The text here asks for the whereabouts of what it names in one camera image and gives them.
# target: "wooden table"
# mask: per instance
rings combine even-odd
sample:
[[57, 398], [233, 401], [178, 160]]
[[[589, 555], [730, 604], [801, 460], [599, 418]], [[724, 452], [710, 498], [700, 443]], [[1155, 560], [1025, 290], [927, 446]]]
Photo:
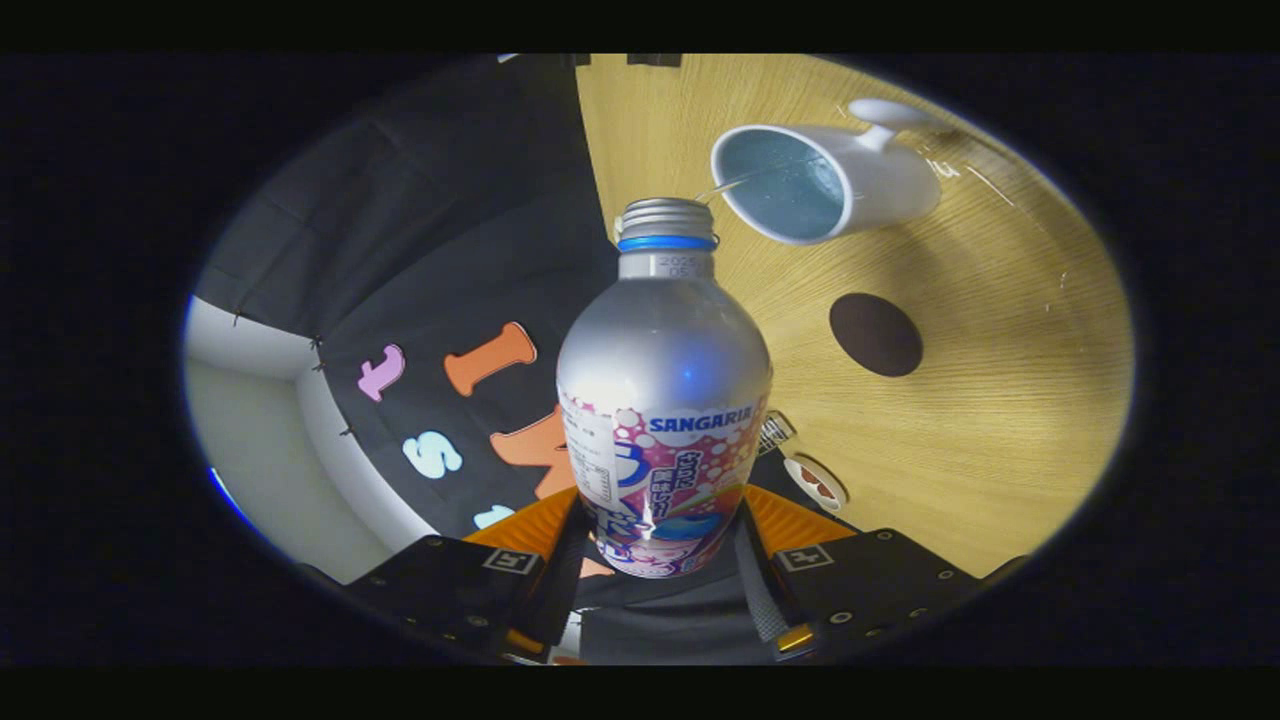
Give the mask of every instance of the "wooden table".
[[[817, 58], [684, 55], [669, 68], [593, 54], [576, 72], [611, 237], [632, 200], [710, 188], [712, 143], [736, 126], [860, 132], [849, 101], [883, 97], [955, 127], [900, 136], [942, 184], [940, 206], [902, 225], [787, 246], [713, 200], [717, 277], [768, 341], [771, 405], [849, 491], [845, 520], [897, 528], [974, 575], [1062, 527], [1124, 430], [1134, 337], [1102, 238], [1048, 178], [946, 109]], [[829, 307], [854, 292], [915, 323], [913, 373], [878, 375], [836, 342]]]

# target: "white wall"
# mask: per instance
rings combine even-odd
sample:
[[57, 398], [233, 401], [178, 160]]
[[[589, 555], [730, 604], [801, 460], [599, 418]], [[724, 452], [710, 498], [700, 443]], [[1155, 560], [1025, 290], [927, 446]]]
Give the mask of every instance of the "white wall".
[[339, 583], [392, 556], [330, 482], [292, 382], [188, 359], [187, 398], [227, 492], [280, 551]]
[[436, 534], [346, 429], [311, 341], [192, 297], [187, 395], [210, 465], [291, 559], [340, 583]]

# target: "aluminum bottle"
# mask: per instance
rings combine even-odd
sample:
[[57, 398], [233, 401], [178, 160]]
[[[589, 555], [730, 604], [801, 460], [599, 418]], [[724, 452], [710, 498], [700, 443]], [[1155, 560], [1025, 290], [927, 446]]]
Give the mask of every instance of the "aluminum bottle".
[[716, 284], [707, 205], [639, 200], [618, 282], [573, 323], [557, 389], [595, 543], [618, 571], [673, 578], [719, 548], [755, 461], [773, 369], [759, 328]]

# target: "small cup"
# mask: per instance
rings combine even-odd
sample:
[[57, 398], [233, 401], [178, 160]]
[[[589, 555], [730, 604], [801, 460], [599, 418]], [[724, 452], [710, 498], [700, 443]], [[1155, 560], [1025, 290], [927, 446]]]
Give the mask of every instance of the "small cup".
[[886, 100], [855, 100], [849, 108], [874, 127], [858, 135], [753, 124], [722, 135], [712, 147], [717, 187], [745, 178], [724, 192], [728, 206], [762, 234], [788, 245], [815, 245], [933, 210], [941, 197], [937, 176], [892, 140], [899, 131], [940, 123]]

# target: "blue liquid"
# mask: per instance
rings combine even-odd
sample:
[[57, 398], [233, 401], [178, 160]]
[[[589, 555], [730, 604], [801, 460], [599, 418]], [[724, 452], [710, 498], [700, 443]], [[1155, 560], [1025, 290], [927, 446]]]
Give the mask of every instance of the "blue liquid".
[[728, 182], [699, 195], [728, 195], [755, 224], [797, 240], [817, 240], [836, 227], [845, 191], [836, 168], [809, 145], [787, 135], [749, 131], [721, 152]]

